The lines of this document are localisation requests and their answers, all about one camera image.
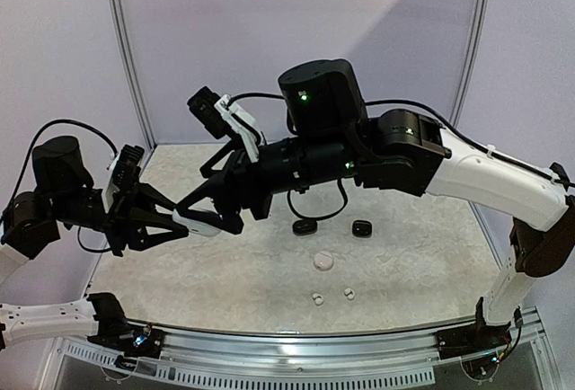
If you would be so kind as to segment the black oval earbud case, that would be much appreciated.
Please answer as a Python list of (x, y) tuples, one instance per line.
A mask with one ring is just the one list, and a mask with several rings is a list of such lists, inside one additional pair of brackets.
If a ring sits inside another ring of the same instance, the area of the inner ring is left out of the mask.
[(312, 235), (317, 229), (318, 223), (310, 219), (299, 219), (292, 224), (292, 232), (296, 236)]

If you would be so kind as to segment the pink round earbud case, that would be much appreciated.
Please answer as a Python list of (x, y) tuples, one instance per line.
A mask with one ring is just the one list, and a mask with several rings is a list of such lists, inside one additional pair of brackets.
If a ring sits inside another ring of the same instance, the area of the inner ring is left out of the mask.
[(333, 255), (327, 251), (320, 251), (314, 256), (314, 267), (318, 271), (329, 271), (334, 266)]

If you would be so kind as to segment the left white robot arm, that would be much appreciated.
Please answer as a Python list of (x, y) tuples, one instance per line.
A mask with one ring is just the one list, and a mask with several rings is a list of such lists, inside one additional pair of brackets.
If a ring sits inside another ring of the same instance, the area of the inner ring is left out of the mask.
[[(1, 278), (59, 241), (60, 226), (103, 234), (115, 256), (187, 236), (187, 228), (172, 219), (174, 202), (139, 180), (143, 156), (143, 148), (125, 145), (112, 161), (107, 187), (97, 189), (75, 137), (55, 137), (34, 147), (36, 187), (12, 198), (1, 216)], [(109, 292), (61, 304), (1, 305), (2, 348), (63, 336), (85, 337), (127, 357), (157, 358), (165, 334), (153, 324), (131, 323)]]

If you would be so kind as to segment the white oval earbud case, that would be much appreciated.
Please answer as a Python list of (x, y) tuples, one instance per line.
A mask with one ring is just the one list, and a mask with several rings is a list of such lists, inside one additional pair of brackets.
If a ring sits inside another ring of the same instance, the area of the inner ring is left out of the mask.
[(172, 212), (172, 221), (179, 225), (185, 226), (191, 235), (214, 237), (221, 233), (219, 228), (206, 222), (183, 217), (176, 209)]

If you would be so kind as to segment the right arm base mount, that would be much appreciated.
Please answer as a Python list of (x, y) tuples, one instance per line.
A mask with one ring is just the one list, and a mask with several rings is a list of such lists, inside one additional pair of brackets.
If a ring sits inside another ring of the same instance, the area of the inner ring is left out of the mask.
[(451, 359), (469, 355), (482, 350), (495, 350), (505, 346), (504, 351), (495, 357), (495, 363), (501, 363), (518, 346), (521, 338), (523, 316), (518, 306), (513, 314), (517, 327), (517, 337), (511, 337), (511, 323), (503, 325), (488, 325), (483, 313), (484, 297), (475, 306), (474, 321), (465, 326), (444, 329), (434, 332), (436, 346), (441, 359)]

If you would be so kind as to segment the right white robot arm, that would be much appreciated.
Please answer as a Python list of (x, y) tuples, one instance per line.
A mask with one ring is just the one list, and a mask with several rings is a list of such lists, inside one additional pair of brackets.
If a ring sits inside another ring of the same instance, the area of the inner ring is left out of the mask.
[(294, 66), (278, 80), (293, 137), (268, 144), (237, 96), (203, 88), (190, 111), (214, 137), (238, 136), (201, 168), (203, 183), (176, 206), (185, 226), (243, 229), (240, 213), (266, 218), (276, 193), (345, 178), (363, 188), (463, 199), (510, 215), (511, 263), (464, 332), (471, 350), (496, 340), (534, 281), (555, 273), (574, 247), (574, 198), (559, 164), (541, 169), (473, 142), (418, 102), (394, 101), (371, 118), (345, 59)]

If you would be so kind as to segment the white stem earbud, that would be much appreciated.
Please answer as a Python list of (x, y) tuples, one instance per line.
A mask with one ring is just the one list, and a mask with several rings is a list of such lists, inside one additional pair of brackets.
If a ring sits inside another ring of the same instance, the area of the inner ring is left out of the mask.
[(345, 288), (344, 289), (344, 296), (348, 299), (348, 300), (353, 300), (355, 298), (355, 292), (352, 288)]

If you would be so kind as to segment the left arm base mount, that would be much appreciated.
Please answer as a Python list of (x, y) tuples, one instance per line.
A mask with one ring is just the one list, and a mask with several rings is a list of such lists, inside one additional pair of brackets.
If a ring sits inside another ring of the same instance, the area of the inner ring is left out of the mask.
[(160, 358), (165, 332), (152, 324), (130, 324), (119, 300), (111, 293), (94, 293), (86, 300), (91, 303), (98, 324), (97, 333), (86, 337), (90, 343), (121, 351), (129, 358)]

